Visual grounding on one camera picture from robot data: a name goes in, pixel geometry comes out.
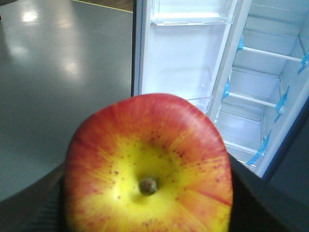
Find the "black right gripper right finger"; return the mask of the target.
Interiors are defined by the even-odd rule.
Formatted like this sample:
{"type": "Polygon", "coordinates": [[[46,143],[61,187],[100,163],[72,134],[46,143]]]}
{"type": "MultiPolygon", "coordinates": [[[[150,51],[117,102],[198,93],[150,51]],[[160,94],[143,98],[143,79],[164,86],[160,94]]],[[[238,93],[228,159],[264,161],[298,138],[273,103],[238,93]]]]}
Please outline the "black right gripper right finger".
{"type": "Polygon", "coordinates": [[[293,200],[229,156],[233,182],[231,232],[307,232],[308,206],[293,200]]]}

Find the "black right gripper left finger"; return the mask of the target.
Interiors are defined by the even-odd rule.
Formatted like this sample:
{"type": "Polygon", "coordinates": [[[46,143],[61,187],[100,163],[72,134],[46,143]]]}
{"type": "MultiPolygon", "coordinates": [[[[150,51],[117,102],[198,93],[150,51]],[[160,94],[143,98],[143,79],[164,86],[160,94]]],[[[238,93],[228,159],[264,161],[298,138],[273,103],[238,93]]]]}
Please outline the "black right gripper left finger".
{"type": "Polygon", "coordinates": [[[61,183],[64,163],[20,192],[0,202],[0,230],[16,232],[44,205],[61,183]]]}

